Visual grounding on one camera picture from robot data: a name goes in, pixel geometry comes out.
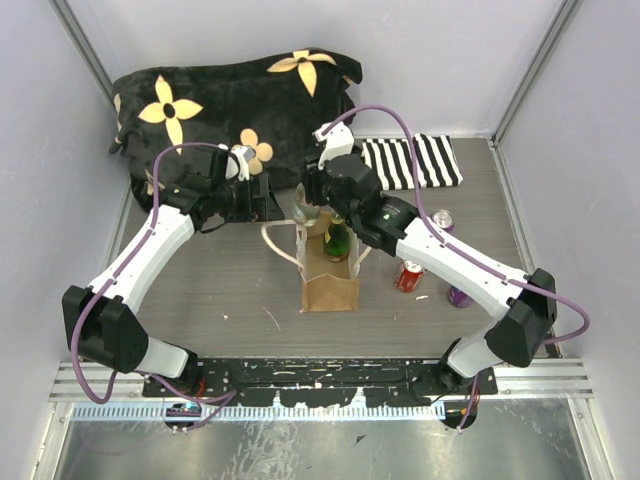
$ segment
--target red soda can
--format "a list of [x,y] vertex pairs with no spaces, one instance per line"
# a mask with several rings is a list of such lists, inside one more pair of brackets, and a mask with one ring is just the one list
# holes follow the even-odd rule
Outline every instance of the red soda can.
[[396,276],[396,288],[401,292],[413,292],[418,288],[420,278],[424,275],[424,268],[417,263],[404,261],[400,264]]
[[451,215],[451,212],[449,210],[438,210],[433,215],[431,215],[431,220],[433,220],[433,223],[435,223],[445,232],[451,233],[453,231],[453,215]]

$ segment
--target cable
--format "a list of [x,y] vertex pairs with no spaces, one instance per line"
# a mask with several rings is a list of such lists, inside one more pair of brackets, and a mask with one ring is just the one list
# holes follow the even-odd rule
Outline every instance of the cable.
[[[107,393],[105,394],[105,396],[103,398],[100,398],[98,395],[96,395],[96,393],[91,389],[91,386],[89,385],[89,382],[87,382],[87,379],[85,378],[84,373],[82,372],[82,368],[80,367],[80,360],[78,358],[78,343],[80,342],[80,333],[82,332],[82,327],[87,321],[87,318],[89,317],[89,313],[91,312],[93,307],[96,306],[98,301],[102,298],[102,296],[109,289],[109,287],[111,287],[111,285],[113,285],[116,282],[116,280],[118,279],[120,274],[123,272],[123,270],[127,267],[127,265],[129,265],[129,263],[131,263],[131,261],[135,258],[138,252],[140,252],[142,247],[144,247],[145,243],[147,243],[147,240],[149,240],[149,237],[153,235],[154,228],[158,223],[158,214],[160,210],[160,195],[159,195],[160,189],[158,188],[158,172],[160,169],[160,163],[162,162],[162,159],[165,157],[167,153],[183,147],[209,147],[209,148],[215,148],[217,150],[221,150],[225,152],[228,151],[227,148],[221,147],[220,145],[216,145],[214,143],[187,142],[180,145],[172,145],[170,147],[167,147],[158,154],[153,164],[153,207],[151,210],[151,223],[149,224],[149,229],[144,233],[144,235],[142,236],[138,244],[133,248],[133,250],[131,250],[131,253],[127,255],[127,257],[122,261],[122,263],[118,266],[118,268],[115,269],[115,271],[113,272],[112,278],[107,280],[105,284],[89,300],[89,302],[87,302],[87,305],[82,309],[82,312],[80,312],[80,315],[78,316],[78,321],[76,322],[76,326],[73,329],[73,334],[71,335],[70,350],[71,350],[71,364],[73,365],[73,371],[76,374],[76,378],[78,379],[78,383],[80,384],[80,387],[82,388],[84,393],[87,395],[87,397],[89,397],[91,401],[99,405],[104,405],[111,398],[111,395],[113,393],[113,385],[116,380],[116,375],[118,374],[118,372],[114,370],[113,373],[111,374],[111,377],[109,378],[109,383],[107,384]],[[235,157],[235,155],[232,154],[231,152],[229,152],[229,155],[232,157]]]
[[442,395],[439,395],[434,400],[432,400],[431,403],[436,403],[438,400],[446,397],[447,395],[452,395],[452,394],[453,394],[453,392],[443,393]]
[[227,398],[224,402],[222,402],[222,404],[220,404],[218,406],[218,408],[216,408],[211,415],[209,415],[207,418],[204,418],[204,419],[200,420],[198,423],[194,423],[190,427],[187,427],[187,432],[192,432],[194,430],[197,430],[198,428],[204,427],[207,423],[209,423],[209,421],[211,421],[211,419],[213,417],[218,415],[222,411],[222,409],[224,407],[229,405],[229,402],[231,402],[231,400],[233,400],[233,397],[236,396],[236,391],[233,390],[233,391],[229,392],[228,395],[230,395],[229,398]]
[[467,423],[467,418],[471,414],[471,409],[473,408],[473,403],[476,399],[476,390],[478,388],[478,375],[473,377],[473,385],[471,385],[471,393],[469,394],[469,404],[467,405],[467,410],[464,412],[462,416],[462,420],[460,421],[460,425],[458,425],[458,432],[461,432],[464,428],[464,424]]
[[200,233],[207,234],[207,233],[215,232],[216,230],[220,230],[226,224],[227,224],[227,222],[223,222],[220,225],[216,225],[215,227],[208,228],[207,230],[200,230]]
[[580,307],[578,304],[572,302],[568,298],[565,298],[565,297],[563,297],[561,295],[558,295],[556,293],[550,292],[550,291],[545,290],[543,288],[536,287],[535,285],[529,285],[528,283],[524,283],[524,282],[521,282],[519,280],[515,280],[515,279],[512,279],[512,278],[507,278],[507,276],[504,275],[503,273],[498,272],[497,270],[494,270],[493,268],[489,267],[488,265],[485,265],[480,260],[472,257],[471,255],[469,255],[468,253],[462,251],[461,249],[459,249],[455,245],[452,245],[450,243],[446,243],[444,241],[444,237],[442,237],[442,235],[440,235],[440,233],[438,233],[438,230],[435,228],[435,226],[433,225],[433,223],[429,219],[429,216],[424,211],[424,207],[422,206],[422,194],[420,192],[420,182],[418,181],[418,178],[419,178],[419,176],[418,176],[418,156],[417,156],[417,153],[416,153],[415,143],[413,141],[413,136],[411,135],[411,132],[409,131],[409,128],[407,127],[407,124],[400,118],[400,116],[396,112],[394,112],[390,108],[387,108],[387,107],[382,106],[382,105],[363,105],[361,107],[355,107],[355,108],[352,108],[351,110],[343,113],[338,118],[336,118],[333,122],[331,122],[329,124],[329,126],[322,131],[322,134],[326,135],[338,123],[340,123],[343,120],[345,120],[347,118],[350,118],[350,117],[354,116],[356,113],[364,111],[364,110],[380,110],[382,112],[385,112],[385,113],[391,115],[396,120],[396,122],[398,122],[398,125],[400,125],[400,128],[402,129],[402,132],[404,133],[405,137],[407,138],[407,143],[408,143],[408,146],[409,146],[409,152],[411,154],[411,166],[412,166],[413,183],[415,185],[415,189],[414,190],[415,190],[416,207],[418,209],[418,214],[420,215],[420,218],[422,219],[423,223],[425,224],[425,226],[427,227],[427,229],[429,230],[429,233],[431,233],[431,235],[433,235],[441,244],[443,244],[446,247],[448,247],[451,251],[457,253],[459,256],[461,256],[462,258],[464,258],[465,260],[467,260],[471,264],[475,265],[476,267],[478,267],[478,268],[484,270],[485,272],[489,273],[490,275],[493,275],[494,277],[499,278],[501,281],[503,281],[503,282],[506,281],[506,282],[508,282],[508,283],[510,283],[512,285],[515,285],[515,286],[517,286],[519,288],[522,288],[524,290],[529,290],[530,292],[536,293],[538,295],[543,295],[543,296],[545,296],[547,298],[550,298],[552,300],[560,302],[563,305],[566,305],[567,307],[569,307],[570,309],[575,311],[576,313],[578,313],[582,317],[583,324],[582,324],[582,326],[580,328],[578,328],[574,332],[568,333],[566,335],[562,335],[560,337],[548,338],[548,339],[546,339],[546,340],[544,340],[542,342],[543,345],[549,345],[549,344],[552,344],[552,343],[558,343],[558,342],[562,342],[562,341],[565,341],[565,340],[570,340],[570,339],[575,338],[575,337],[577,337],[579,335],[582,335],[584,332],[586,332],[589,329],[589,326],[591,325],[591,318],[589,317],[589,314],[582,307]]

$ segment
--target purple soda can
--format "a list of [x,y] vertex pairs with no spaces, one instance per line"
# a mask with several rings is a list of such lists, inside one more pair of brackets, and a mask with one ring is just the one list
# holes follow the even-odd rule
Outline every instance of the purple soda can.
[[449,210],[438,210],[431,215],[431,220],[445,232],[451,233],[453,231],[453,215]]
[[451,305],[458,308],[467,308],[473,303],[473,298],[471,298],[459,288],[454,287],[453,285],[449,287],[449,292],[447,292],[447,299],[449,300],[449,303]]

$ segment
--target bag handle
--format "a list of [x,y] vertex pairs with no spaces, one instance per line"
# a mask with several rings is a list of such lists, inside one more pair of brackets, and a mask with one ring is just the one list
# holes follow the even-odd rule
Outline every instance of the bag handle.
[[[281,225],[296,225],[296,222],[294,220],[274,220],[271,222],[265,222],[262,224],[262,227],[260,228],[260,233],[262,233],[262,238],[264,239],[265,243],[269,246],[271,250],[273,250],[282,258],[290,261],[291,263],[296,265],[298,268],[300,268],[302,271],[304,271],[304,265],[302,264],[302,262],[300,262],[297,258],[294,258],[288,253],[281,250],[275,243],[273,243],[273,240],[271,240],[271,237],[269,236],[269,232],[267,230],[270,227],[277,227]],[[352,271],[354,272],[358,271],[357,269],[360,268],[360,264],[367,257],[367,255],[371,253],[371,250],[372,250],[371,247],[365,248],[364,252],[360,254],[358,259],[353,264],[353,267],[351,268]]]
[[296,225],[296,222],[294,222],[293,220],[275,220],[272,222],[265,222],[262,224],[262,228],[260,229],[260,232],[262,233],[262,238],[264,239],[265,243],[269,246],[271,250],[273,250],[282,258],[290,261],[291,263],[296,265],[299,269],[304,271],[304,265],[302,264],[302,262],[300,262],[297,258],[292,257],[288,253],[285,253],[284,251],[282,251],[275,243],[273,243],[273,240],[271,240],[271,237],[269,237],[269,233],[267,232],[267,229],[269,229],[270,227],[276,227],[280,225]]
[[371,253],[372,248],[371,247],[367,247],[364,249],[364,252],[362,252],[360,254],[360,256],[358,257],[358,259],[355,261],[355,263],[353,264],[353,267],[351,268],[351,270],[354,273],[358,272],[358,269],[360,268],[360,264],[362,263],[362,261],[367,258],[367,255],[369,255],[369,253]]

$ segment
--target black pillow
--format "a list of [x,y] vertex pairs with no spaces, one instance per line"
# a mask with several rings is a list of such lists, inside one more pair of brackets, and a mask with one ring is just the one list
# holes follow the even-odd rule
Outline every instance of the black pillow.
[[[362,81],[360,63],[311,48],[223,66],[157,67],[118,79],[113,96],[118,135],[110,148],[129,158],[132,190],[141,204],[156,156],[184,142],[250,144],[253,174],[269,172],[274,189],[300,181],[312,132],[353,107],[345,93]],[[162,185],[179,184],[205,149],[169,153]]]

